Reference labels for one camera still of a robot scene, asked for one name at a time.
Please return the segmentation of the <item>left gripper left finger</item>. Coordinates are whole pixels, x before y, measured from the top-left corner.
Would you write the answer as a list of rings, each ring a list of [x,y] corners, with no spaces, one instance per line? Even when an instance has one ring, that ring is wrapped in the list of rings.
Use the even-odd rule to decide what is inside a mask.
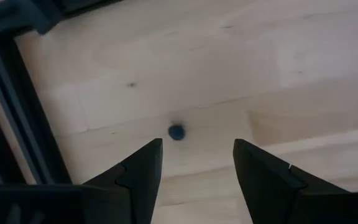
[[[85,182],[85,222],[151,223],[162,159],[163,141],[157,138]]]

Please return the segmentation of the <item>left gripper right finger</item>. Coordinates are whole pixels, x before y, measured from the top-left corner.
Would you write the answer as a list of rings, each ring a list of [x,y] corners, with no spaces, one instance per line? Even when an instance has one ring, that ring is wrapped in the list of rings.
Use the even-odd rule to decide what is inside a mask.
[[[302,190],[311,194],[347,192],[243,139],[234,141],[233,158],[253,223],[286,223]]]

